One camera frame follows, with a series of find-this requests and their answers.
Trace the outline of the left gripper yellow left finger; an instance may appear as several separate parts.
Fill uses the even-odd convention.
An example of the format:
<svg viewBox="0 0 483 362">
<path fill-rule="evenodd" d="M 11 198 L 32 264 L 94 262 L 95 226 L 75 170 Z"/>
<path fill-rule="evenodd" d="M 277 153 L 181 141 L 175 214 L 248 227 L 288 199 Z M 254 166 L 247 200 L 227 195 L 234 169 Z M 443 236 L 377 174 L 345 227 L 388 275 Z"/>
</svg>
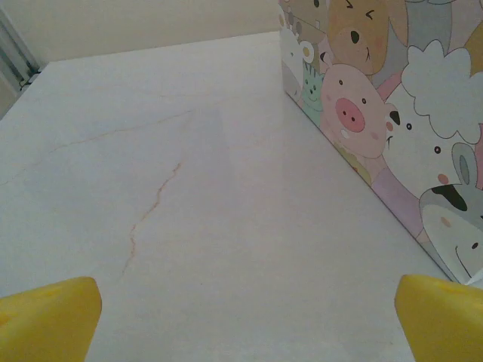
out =
<svg viewBox="0 0 483 362">
<path fill-rule="evenodd" d="M 1 298 L 2 361 L 83 361 L 102 311 L 91 277 Z"/>
</svg>

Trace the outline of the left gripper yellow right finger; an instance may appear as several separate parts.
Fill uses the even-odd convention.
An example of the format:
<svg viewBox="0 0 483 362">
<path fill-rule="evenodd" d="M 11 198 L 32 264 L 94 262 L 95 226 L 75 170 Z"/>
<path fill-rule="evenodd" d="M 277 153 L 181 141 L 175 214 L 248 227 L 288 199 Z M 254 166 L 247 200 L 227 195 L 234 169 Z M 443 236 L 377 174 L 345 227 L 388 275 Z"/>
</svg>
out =
<svg viewBox="0 0 483 362">
<path fill-rule="evenodd" d="M 482 360 L 482 290 L 405 275 L 395 310 L 416 361 Z"/>
</svg>

